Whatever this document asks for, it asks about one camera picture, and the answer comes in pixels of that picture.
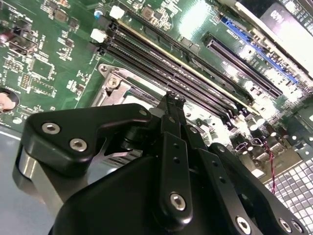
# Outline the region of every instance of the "perforated metal panel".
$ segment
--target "perforated metal panel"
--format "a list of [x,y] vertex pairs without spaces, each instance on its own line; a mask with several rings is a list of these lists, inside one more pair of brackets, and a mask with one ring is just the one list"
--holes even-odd
[[[300,163],[275,182],[277,198],[313,235],[313,159]],[[265,186],[271,190],[272,181]]]

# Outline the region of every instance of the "green circuit board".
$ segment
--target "green circuit board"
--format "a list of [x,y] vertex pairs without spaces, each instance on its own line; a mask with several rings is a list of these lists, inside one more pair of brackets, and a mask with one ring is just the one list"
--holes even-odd
[[[92,29],[99,28],[94,11],[102,7],[108,15],[114,5],[129,8],[120,21],[142,37],[157,44],[169,54],[179,58],[175,48],[156,41],[153,35],[143,30],[141,21],[146,21],[192,53],[203,58],[226,77],[247,90],[255,98],[258,110],[268,113],[268,120],[288,115],[299,106],[309,93],[304,91],[302,79],[298,86],[287,87],[288,79],[271,67],[257,52],[245,44],[221,22],[228,17],[242,27],[246,23],[225,12],[214,1],[162,1],[162,0],[5,0],[0,1],[0,30],[6,29],[22,19],[31,24],[30,40],[37,45],[28,56],[16,55],[9,47],[0,47],[0,88],[14,91],[20,99],[17,108],[0,115],[0,124],[22,131],[24,120],[36,112],[74,109],[90,106],[98,92],[103,76],[97,71],[100,63],[123,67],[121,61],[109,55],[99,56],[86,49],[91,40]],[[144,17],[147,7],[155,13]],[[252,93],[248,77],[235,72],[220,57],[206,48],[205,37],[210,33],[233,52],[241,55],[261,74],[269,78],[285,95],[273,99],[265,95],[262,100]],[[219,80],[203,73],[221,89],[230,91]]]

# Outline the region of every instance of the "black ram slot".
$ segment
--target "black ram slot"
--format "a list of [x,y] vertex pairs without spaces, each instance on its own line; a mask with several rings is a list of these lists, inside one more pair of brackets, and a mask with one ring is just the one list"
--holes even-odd
[[231,50],[226,48],[222,43],[219,43],[213,36],[210,37],[208,45],[206,46],[211,52],[222,58],[228,64],[233,66],[242,75],[250,77],[253,82],[271,95],[273,98],[278,98],[283,92],[274,86],[265,76],[256,71],[252,66],[245,63],[243,59],[234,54]]
[[[235,105],[235,103],[231,99],[229,99],[227,96],[220,93],[215,87],[211,86],[210,84],[202,82],[200,78],[191,74],[188,70],[183,68],[181,65],[169,59],[168,57],[164,56],[163,54],[161,54],[160,52],[152,48],[150,45],[146,44],[145,42],[142,43],[142,40],[138,40],[137,37],[134,37],[133,35],[128,35],[128,34],[127,36],[130,37],[132,40],[136,41],[137,43],[143,44],[145,47],[147,47],[149,49],[150,56],[153,57],[155,60],[160,61],[161,62],[160,65],[162,67],[170,65],[171,70],[174,69],[176,72],[180,73],[182,75],[182,79],[184,80],[184,82],[187,83],[189,86],[195,87],[198,90],[202,90],[202,92],[205,92],[204,96],[207,96],[208,99],[213,100],[215,103],[217,103],[220,106],[223,106],[225,109],[229,109],[229,110],[233,109],[231,105]],[[131,46],[135,47],[136,49],[147,53],[142,48],[138,47],[137,45],[134,45],[132,42],[128,41],[126,38],[124,38],[120,34],[117,34],[115,36],[115,40],[126,41],[127,43],[132,44]]]
[[242,89],[239,85],[237,85],[236,83],[234,83],[233,81],[229,80],[223,73],[221,73],[220,71],[218,71],[217,69],[215,69],[213,66],[211,66],[210,64],[208,64],[205,60],[203,60],[202,58],[200,58],[197,54],[195,54],[194,52],[190,51],[189,49],[185,48],[184,46],[182,46],[180,43],[178,43],[176,40],[174,40],[173,38],[171,38],[170,36],[168,36],[167,34],[165,34],[164,32],[162,32],[160,29],[158,28],[154,28],[150,25],[150,23],[143,18],[141,15],[137,14],[136,12],[132,11],[131,9],[127,9],[127,12],[135,19],[140,20],[140,22],[142,24],[145,25],[145,27],[147,27],[151,32],[155,33],[155,35],[160,38],[158,35],[161,35],[162,40],[166,40],[168,45],[172,44],[173,47],[181,50],[185,55],[186,55],[186,59],[189,60],[190,57],[193,58],[194,61],[197,62],[197,65],[200,65],[200,68],[202,70],[204,70],[203,68],[206,68],[204,71],[206,71],[210,76],[214,77],[218,77],[219,79],[223,80],[225,83],[229,84],[230,86],[234,87],[236,89],[237,92],[240,93],[240,95],[243,95],[249,102],[253,103],[253,98],[252,96],[244,89]]
[[176,92],[182,97],[185,97],[187,100],[195,103],[196,105],[202,107],[203,109],[216,115],[217,117],[225,116],[225,114],[219,112],[218,110],[212,109],[205,102],[197,98],[194,98],[193,94],[190,94],[190,92],[186,91],[184,88],[180,87],[179,85],[176,85],[175,83],[171,82],[167,78],[163,77],[161,74],[153,70],[147,64],[138,61],[133,56],[125,53],[119,48],[111,46],[108,48],[107,53],[127,63],[130,68],[134,68],[135,70],[140,71],[141,74],[143,74],[146,78],[149,78],[149,80],[155,82],[155,84],[161,84],[163,88],[166,88],[166,87],[169,88],[173,92]]
[[140,60],[146,60],[146,62],[150,63],[152,66],[155,67],[155,70],[159,70],[167,77],[171,77],[179,81],[183,86],[188,87],[189,90],[196,96],[201,97],[205,102],[210,103],[211,106],[214,107],[215,109],[218,109],[224,113],[227,113],[229,109],[232,109],[231,107],[227,107],[224,103],[222,103],[222,101],[218,102],[215,97],[209,96],[208,93],[204,92],[197,85],[195,86],[195,84],[191,80],[185,78],[180,73],[177,73],[176,71],[173,70],[173,68],[157,60],[156,58],[153,57],[153,55],[148,54],[146,51],[144,51],[140,47],[137,47],[133,43],[128,42],[127,40],[118,36],[115,37],[114,43],[127,53],[138,56]]

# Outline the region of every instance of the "mounting hole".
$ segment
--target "mounting hole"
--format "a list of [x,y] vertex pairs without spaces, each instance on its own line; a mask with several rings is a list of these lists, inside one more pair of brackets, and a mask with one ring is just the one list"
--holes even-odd
[[101,66],[100,71],[101,72],[106,72],[106,71],[108,71],[108,68],[105,67],[105,66]]
[[226,184],[226,180],[225,180],[223,177],[220,177],[220,181],[221,181],[223,184]]
[[176,164],[179,164],[179,163],[180,163],[180,160],[179,160],[179,158],[177,158],[177,157],[174,157],[174,162],[175,162]]
[[50,135],[58,134],[61,131],[59,125],[53,122],[46,122],[41,126],[41,128],[43,132]]
[[0,87],[0,113],[10,112],[20,103],[18,95],[7,88]]
[[279,222],[280,224],[283,226],[283,228],[288,232],[288,233],[291,233],[292,232],[292,229],[290,227],[290,225],[285,221],[283,220],[282,218],[279,219]]

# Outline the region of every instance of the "dimm slot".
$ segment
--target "dimm slot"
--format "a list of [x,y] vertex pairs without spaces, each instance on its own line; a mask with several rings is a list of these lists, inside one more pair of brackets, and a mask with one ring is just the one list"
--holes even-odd
[[184,88],[178,86],[177,84],[174,84],[173,82],[165,78],[162,74],[153,70],[147,64],[138,61],[136,58],[120,50],[118,47],[114,45],[108,47],[107,53],[123,61],[130,68],[135,68],[135,70],[139,71],[143,76],[149,78],[149,81],[153,81],[157,85],[161,84],[163,86],[162,88],[167,87],[171,89],[173,92],[179,94],[182,97],[185,97],[187,100],[195,103],[196,105],[202,107],[204,110],[208,111],[209,113],[212,113],[217,117],[225,116],[225,114],[212,109],[202,100],[194,98],[194,94],[190,94],[191,92],[187,92]]
[[233,110],[233,108],[229,105],[226,105],[222,100],[218,97],[211,95],[210,93],[203,90],[202,87],[198,84],[193,83],[190,79],[185,78],[182,74],[177,73],[173,67],[176,65],[168,61],[166,58],[161,57],[162,60],[165,60],[168,64],[162,62],[155,58],[152,54],[149,54],[147,51],[143,50],[141,47],[133,44],[132,42],[122,38],[120,35],[116,35],[114,38],[114,42],[119,46],[124,47],[124,50],[131,50],[133,54],[140,56],[140,58],[147,59],[151,64],[156,66],[159,70],[162,70],[165,73],[168,73],[168,76],[173,77],[174,79],[178,79],[184,86],[189,87],[190,90],[193,91],[194,94],[201,96],[206,99],[206,102],[211,103],[213,107],[222,110],[223,112],[227,112],[227,110]]
[[[158,48],[158,50],[155,49],[155,47],[153,47],[153,45],[151,43],[148,43],[146,40],[142,39],[142,36],[137,35],[136,33],[134,33],[132,30],[130,30],[126,25],[124,25],[122,22],[119,21],[120,27],[119,27],[119,31],[122,32],[123,34],[131,37],[134,40],[140,41],[140,43],[142,43],[145,47],[148,47],[150,50],[154,51],[154,53],[158,56],[163,55],[163,57],[166,57],[168,59],[171,59],[172,63],[176,63],[176,65],[184,71],[184,73],[192,73],[192,74],[200,74],[198,72],[195,72],[194,69],[192,69],[191,67],[187,66],[186,64],[183,64],[182,61],[178,61],[178,59],[174,59],[173,56],[169,53],[167,53],[166,51],[162,51],[162,53],[160,52],[160,48]],[[183,46],[178,46],[178,43],[174,43],[172,41],[168,41],[167,42],[168,45],[173,44],[174,47],[176,49],[180,50],[180,53],[182,55],[184,55],[186,57],[187,60],[190,60],[190,51],[188,51],[187,49],[185,49]],[[233,88],[235,88],[236,92],[239,95],[244,96],[249,102],[253,102],[253,98],[250,96],[250,94],[248,92],[246,92],[246,90],[242,89],[240,86],[238,86],[236,83],[234,83],[233,81],[231,81],[228,77],[226,77],[222,72],[218,71],[217,69],[215,69],[213,66],[211,66],[210,64],[204,62],[202,59],[198,59],[197,56],[192,55],[192,60],[193,62],[196,61],[196,66],[198,66],[200,69],[204,70],[206,73],[209,74],[209,76],[211,76],[213,79],[219,78],[219,80],[222,80],[224,83],[232,86]],[[198,82],[202,82],[202,84],[205,84],[206,86],[209,86],[211,88],[214,87],[215,91],[219,91],[219,93],[223,94],[224,97],[227,97],[224,92],[221,92],[220,89],[216,88],[216,84],[212,85],[210,83],[207,82],[207,79],[204,80],[203,79],[203,75],[200,74],[201,76],[198,76]],[[232,103],[237,103],[238,100],[233,99]]]
[[[132,13],[132,16],[135,18],[139,18],[140,20],[144,20],[142,19],[139,15],[137,15],[135,12],[129,11],[129,13]],[[127,25],[125,25],[123,22],[121,22],[120,20],[117,21],[120,25],[122,25],[124,28],[126,28],[127,30],[129,30],[132,34],[140,37],[142,40],[144,40],[145,42],[147,42],[148,44],[150,44],[152,47],[156,48],[157,50],[159,50],[160,52],[166,54],[167,56],[169,56],[170,58],[172,58],[174,61],[178,62],[181,66],[184,66],[186,69],[188,69],[189,71],[194,71],[194,69],[192,69],[190,66],[184,64],[182,61],[179,61],[177,58],[171,56],[169,53],[167,53],[165,50],[163,50],[162,48],[160,48],[159,46],[157,46],[155,43],[149,41],[148,39],[144,38],[143,36],[141,36],[139,33],[137,33],[136,31],[132,30],[130,27],[128,27]],[[176,42],[174,39],[170,38],[169,36],[167,36],[165,33],[161,32],[160,30],[157,29],[153,29],[148,22],[145,22],[145,25],[147,25],[147,27],[149,27],[151,30],[156,30],[156,32],[160,35],[162,35],[165,39],[170,40],[170,42],[177,48],[182,48],[184,51],[187,51],[189,54],[192,54],[197,60],[199,60],[200,62],[204,63],[205,65],[207,65],[207,62],[204,62],[200,57],[198,57],[196,54],[194,54],[193,52],[188,51],[188,49],[184,48],[182,45],[180,45],[178,42]],[[207,83],[209,83],[210,85],[214,86],[218,91],[220,91],[221,93],[223,93],[224,95],[230,97],[231,99],[235,100],[235,103],[240,103],[241,105],[243,105],[244,107],[246,107],[249,111],[259,115],[259,112],[257,112],[255,109],[249,107],[247,104],[245,104],[243,101],[241,101],[240,99],[236,98],[234,95],[232,95],[231,93],[227,92],[226,90],[222,89],[221,87],[217,86],[214,82],[212,81],[207,81],[207,78],[205,76],[203,76],[202,74],[200,74],[197,71],[194,71],[194,73],[196,75],[198,75],[199,77],[202,78],[202,80],[206,81]],[[253,98],[250,96],[250,94],[248,94],[248,99],[250,100],[250,102],[253,102]]]
[[265,92],[268,92],[273,98],[280,97],[283,92],[274,86],[268,79],[258,71],[253,70],[253,67],[244,63],[241,58],[236,56],[231,50],[226,48],[222,43],[218,42],[213,36],[210,36],[208,39],[209,43],[207,44],[207,48],[213,52],[215,55],[222,58],[225,62],[234,67],[238,72],[242,75],[249,77],[253,82],[258,85]]

